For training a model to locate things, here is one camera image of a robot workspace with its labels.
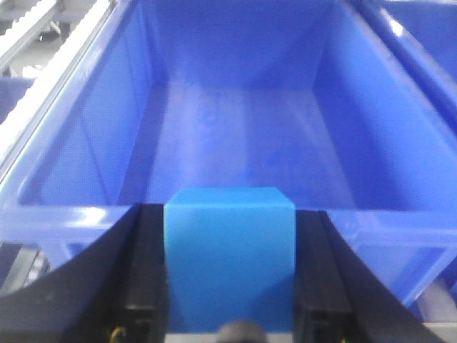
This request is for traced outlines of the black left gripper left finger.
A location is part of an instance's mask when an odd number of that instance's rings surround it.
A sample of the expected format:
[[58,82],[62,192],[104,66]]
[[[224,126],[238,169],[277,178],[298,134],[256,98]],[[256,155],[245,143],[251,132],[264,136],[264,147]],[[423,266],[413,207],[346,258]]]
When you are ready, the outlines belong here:
[[136,204],[69,262],[1,298],[2,342],[164,342],[164,207]]

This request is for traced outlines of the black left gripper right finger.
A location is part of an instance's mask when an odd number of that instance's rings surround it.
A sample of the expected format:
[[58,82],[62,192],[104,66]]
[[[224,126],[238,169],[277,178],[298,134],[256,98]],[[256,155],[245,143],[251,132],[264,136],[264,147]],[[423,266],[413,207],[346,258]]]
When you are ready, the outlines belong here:
[[294,342],[440,342],[378,280],[323,211],[296,211]]

